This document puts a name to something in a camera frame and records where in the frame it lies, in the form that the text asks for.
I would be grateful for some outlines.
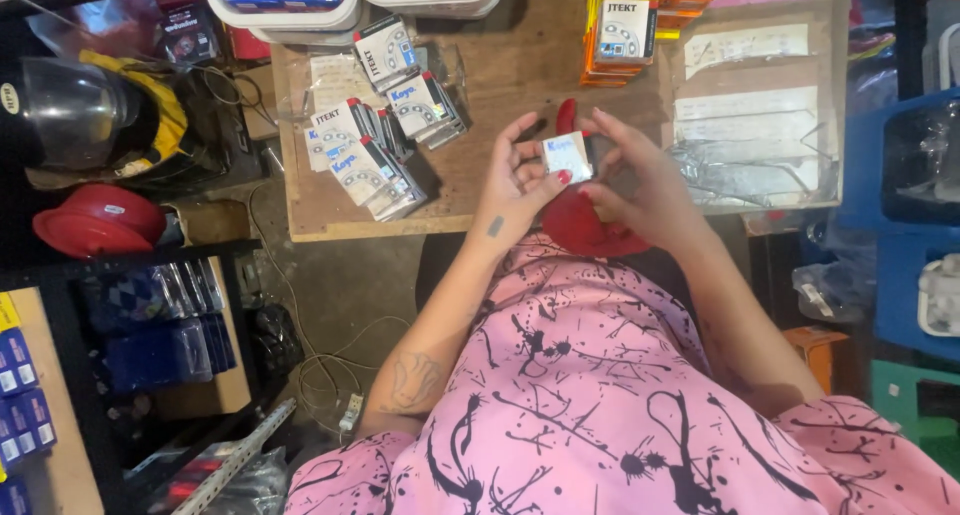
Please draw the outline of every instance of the woman's right hand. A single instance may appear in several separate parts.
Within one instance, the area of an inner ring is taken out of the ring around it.
[[[714,236],[714,231],[690,197],[680,168],[646,134],[599,108],[593,109],[591,119],[581,121],[581,129],[616,143],[617,147],[600,163],[601,178],[629,165],[639,180],[639,187],[629,199],[605,184],[584,183],[581,193],[594,206],[678,259],[696,254],[703,244],[713,241],[709,237]]]

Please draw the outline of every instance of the woman's left hand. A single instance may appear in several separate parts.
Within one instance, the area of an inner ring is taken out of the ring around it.
[[[557,197],[572,176],[547,175],[538,141],[515,143],[537,123],[535,112],[504,128],[493,144],[486,184],[466,243],[497,259],[526,236],[541,209]]]

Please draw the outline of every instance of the wrist tattoo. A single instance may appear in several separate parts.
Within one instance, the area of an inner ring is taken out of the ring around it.
[[[391,411],[411,411],[422,404],[440,383],[440,363],[422,352],[403,351],[393,364]]]
[[[497,215],[493,219],[493,222],[489,223],[489,227],[486,229],[486,235],[491,238],[496,238],[500,234],[500,228],[503,227],[503,217]]]

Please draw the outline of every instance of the pink shirt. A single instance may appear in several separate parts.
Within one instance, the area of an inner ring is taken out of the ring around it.
[[[290,515],[960,513],[960,485],[865,403],[768,421],[710,377],[642,275],[514,248],[422,432],[294,474]]]

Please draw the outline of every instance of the red plastic bowl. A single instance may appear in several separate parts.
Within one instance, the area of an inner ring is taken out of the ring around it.
[[[33,231],[74,258],[149,251],[167,226],[163,211],[142,196],[103,183],[83,185],[60,207],[33,217]]]

